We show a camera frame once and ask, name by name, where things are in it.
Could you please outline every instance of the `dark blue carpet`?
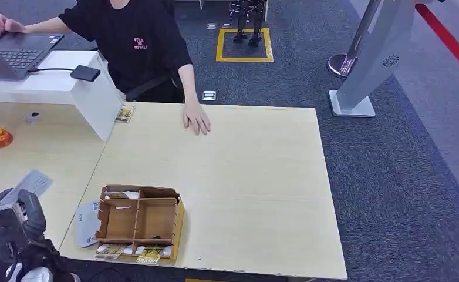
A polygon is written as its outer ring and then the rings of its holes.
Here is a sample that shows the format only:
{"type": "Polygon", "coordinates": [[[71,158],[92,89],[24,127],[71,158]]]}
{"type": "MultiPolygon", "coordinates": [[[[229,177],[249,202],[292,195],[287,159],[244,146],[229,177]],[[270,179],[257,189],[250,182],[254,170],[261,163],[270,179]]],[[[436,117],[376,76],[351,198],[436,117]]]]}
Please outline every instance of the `dark blue carpet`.
{"type": "MultiPolygon", "coordinates": [[[[198,90],[217,90],[217,103],[316,108],[349,281],[458,282],[459,186],[395,78],[371,96],[376,118],[341,119],[331,114],[326,95],[342,81],[328,73],[326,62],[347,49],[359,21],[342,1],[271,1],[266,26],[275,63],[215,63],[217,31],[205,26],[209,21],[228,22],[227,4],[207,2],[204,12],[194,3],[179,4],[177,16],[195,62],[198,90]]],[[[62,8],[37,3],[53,14],[62,8]]],[[[26,19],[34,18],[33,10],[17,5],[29,13],[26,19]]],[[[0,7],[10,9],[6,0],[0,7]]],[[[85,46],[78,39],[64,43],[68,45],[61,47],[85,46]]],[[[82,261],[69,265],[86,279],[109,266],[82,261]]],[[[114,267],[134,281],[285,280],[114,267]]],[[[107,272],[94,281],[121,281],[114,275],[107,272]]]]}

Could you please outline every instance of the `laptop keyboard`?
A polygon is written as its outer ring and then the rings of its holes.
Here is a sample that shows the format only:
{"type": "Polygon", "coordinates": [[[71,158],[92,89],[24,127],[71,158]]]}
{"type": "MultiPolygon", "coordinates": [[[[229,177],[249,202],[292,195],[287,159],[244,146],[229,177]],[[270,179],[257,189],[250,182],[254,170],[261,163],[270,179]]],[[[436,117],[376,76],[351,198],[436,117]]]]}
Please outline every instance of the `laptop keyboard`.
{"type": "Polygon", "coordinates": [[[33,49],[0,50],[0,56],[14,69],[27,68],[41,53],[42,50],[33,49]]]}

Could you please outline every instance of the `robot figure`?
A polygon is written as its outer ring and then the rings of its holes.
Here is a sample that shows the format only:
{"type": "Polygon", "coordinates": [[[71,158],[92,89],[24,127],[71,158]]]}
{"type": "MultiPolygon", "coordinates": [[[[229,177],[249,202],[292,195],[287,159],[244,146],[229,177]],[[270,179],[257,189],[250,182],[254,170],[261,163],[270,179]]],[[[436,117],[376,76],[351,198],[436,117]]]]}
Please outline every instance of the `robot figure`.
{"type": "MultiPolygon", "coordinates": [[[[0,193],[0,201],[11,191],[0,193]]],[[[80,282],[66,271],[60,253],[46,239],[46,219],[38,197],[24,189],[12,204],[0,203],[0,260],[11,263],[8,282],[80,282]]]]}
{"type": "Polygon", "coordinates": [[[262,38],[259,37],[259,33],[261,32],[262,22],[264,21],[266,1],[267,0],[235,0],[231,3],[229,18],[232,19],[233,14],[236,14],[238,19],[238,32],[235,38],[233,38],[233,43],[240,44],[247,38],[245,35],[245,24],[250,22],[250,15],[254,12],[254,34],[249,40],[248,45],[251,47],[259,46],[259,41],[262,41],[262,38]]]}

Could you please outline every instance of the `person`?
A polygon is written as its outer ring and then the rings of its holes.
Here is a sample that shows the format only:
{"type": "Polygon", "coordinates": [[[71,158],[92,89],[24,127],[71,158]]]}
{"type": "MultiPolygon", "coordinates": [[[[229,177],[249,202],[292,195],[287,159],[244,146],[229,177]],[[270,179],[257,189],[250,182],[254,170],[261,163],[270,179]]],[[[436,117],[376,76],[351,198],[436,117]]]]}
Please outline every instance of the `person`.
{"type": "Polygon", "coordinates": [[[206,135],[211,123],[195,89],[193,63],[174,19],[170,0],[80,0],[59,16],[32,25],[0,14],[4,32],[75,32],[96,41],[109,73],[123,93],[163,76],[165,82],[136,98],[138,102],[183,103],[183,123],[206,135]],[[171,77],[179,76],[183,90],[171,77]]]}

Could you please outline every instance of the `person's arm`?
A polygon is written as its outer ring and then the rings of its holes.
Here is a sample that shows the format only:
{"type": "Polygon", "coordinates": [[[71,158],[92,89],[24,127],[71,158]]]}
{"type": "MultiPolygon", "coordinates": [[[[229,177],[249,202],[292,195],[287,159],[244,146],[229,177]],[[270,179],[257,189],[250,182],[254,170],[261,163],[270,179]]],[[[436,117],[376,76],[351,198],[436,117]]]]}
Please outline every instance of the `person's arm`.
{"type": "Polygon", "coordinates": [[[183,112],[183,124],[185,128],[191,126],[195,134],[200,131],[207,135],[211,131],[211,121],[204,109],[198,102],[197,90],[195,89],[195,72],[193,65],[184,65],[179,68],[181,83],[183,84],[185,111],[183,112]]]}
{"type": "Polygon", "coordinates": [[[0,35],[7,32],[48,32],[48,33],[68,33],[70,29],[59,18],[49,19],[44,22],[24,26],[18,21],[8,19],[5,15],[0,14],[0,35]]]}
{"type": "Polygon", "coordinates": [[[65,23],[63,23],[59,17],[55,17],[44,22],[35,23],[33,25],[26,25],[23,27],[23,32],[69,33],[72,31],[65,25],[65,23]]]}
{"type": "Polygon", "coordinates": [[[183,84],[185,96],[184,126],[190,126],[197,135],[200,131],[207,134],[211,131],[211,123],[198,102],[195,73],[186,41],[181,36],[174,17],[166,11],[160,1],[151,1],[149,5],[147,18],[153,29],[156,43],[165,51],[164,61],[166,61],[167,66],[179,73],[183,84]]]}
{"type": "Polygon", "coordinates": [[[23,25],[13,19],[8,19],[0,14],[0,35],[5,32],[25,32],[25,33],[69,33],[76,32],[81,37],[92,41],[93,36],[89,29],[87,20],[89,15],[86,7],[76,4],[72,9],[65,9],[64,13],[44,22],[32,25],[23,25]]]}

